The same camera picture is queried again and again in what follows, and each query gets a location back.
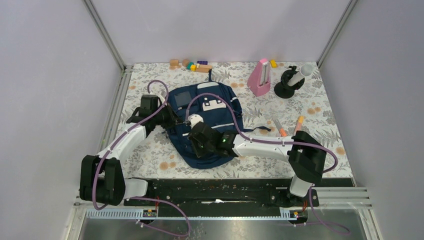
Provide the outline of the navy blue student backpack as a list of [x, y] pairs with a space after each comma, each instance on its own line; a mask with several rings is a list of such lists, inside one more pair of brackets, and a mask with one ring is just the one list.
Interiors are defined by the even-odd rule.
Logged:
[[[221, 97], [205, 95], [196, 99], [190, 107], [189, 113], [200, 115], [203, 122], [220, 133], [225, 131], [237, 132], [234, 121], [227, 106], [227, 102], [233, 109], [237, 124], [241, 131], [252, 132], [252, 129], [244, 128], [243, 110], [233, 89], [223, 83], [213, 81], [211, 77], [207, 82], [186, 85], [173, 89], [168, 94], [168, 103], [176, 115], [185, 120], [186, 110], [191, 100], [204, 93], [211, 93]], [[171, 143], [183, 158], [183, 160], [195, 169], [211, 169], [221, 166], [233, 159], [232, 156], [219, 156], [208, 153], [203, 157], [197, 157], [191, 141], [188, 139], [191, 127], [186, 124], [176, 125], [168, 129], [167, 135]]]

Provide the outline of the orange grey marker pen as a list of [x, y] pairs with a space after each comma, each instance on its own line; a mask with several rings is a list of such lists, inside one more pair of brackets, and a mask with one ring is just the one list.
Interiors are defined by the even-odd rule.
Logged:
[[287, 133], [286, 133], [286, 131], [284, 130], [284, 128], [283, 128], [283, 126], [282, 126], [282, 124], [281, 124], [281, 122], [276, 118], [276, 117], [274, 117], [273, 119], [273, 122], [274, 122], [274, 124], [275, 124], [275, 126], [276, 126], [276, 128], [277, 128], [277, 130], [278, 130], [278, 132], [279, 132], [279, 134], [282, 136], [282, 137], [286, 137], [287, 136]]

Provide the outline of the orange pink highlighter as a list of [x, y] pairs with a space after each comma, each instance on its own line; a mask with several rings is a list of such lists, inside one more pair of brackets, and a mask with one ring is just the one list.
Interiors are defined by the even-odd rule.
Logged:
[[294, 131], [293, 131], [293, 135], [296, 135], [296, 133], [302, 129], [304, 119], [305, 117], [303, 115], [300, 115], [298, 117]]

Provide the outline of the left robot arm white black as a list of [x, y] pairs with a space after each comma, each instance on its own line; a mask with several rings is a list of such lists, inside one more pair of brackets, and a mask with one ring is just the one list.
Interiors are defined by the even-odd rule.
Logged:
[[79, 197], [91, 201], [96, 210], [117, 206], [134, 197], [144, 206], [152, 204], [155, 192], [148, 187], [148, 181], [124, 178], [122, 163], [157, 126], [167, 130], [182, 122], [166, 100], [153, 94], [143, 95], [123, 132], [96, 155], [82, 159]]

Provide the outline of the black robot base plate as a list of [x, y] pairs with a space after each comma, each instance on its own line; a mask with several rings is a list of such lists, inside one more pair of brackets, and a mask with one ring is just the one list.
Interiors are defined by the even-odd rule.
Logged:
[[288, 196], [290, 179], [150, 179], [146, 196], [159, 203], [130, 199], [125, 206], [153, 207], [171, 212], [171, 202], [184, 213], [190, 214], [240, 214], [269, 216], [277, 209], [320, 205], [316, 190], [305, 197]]

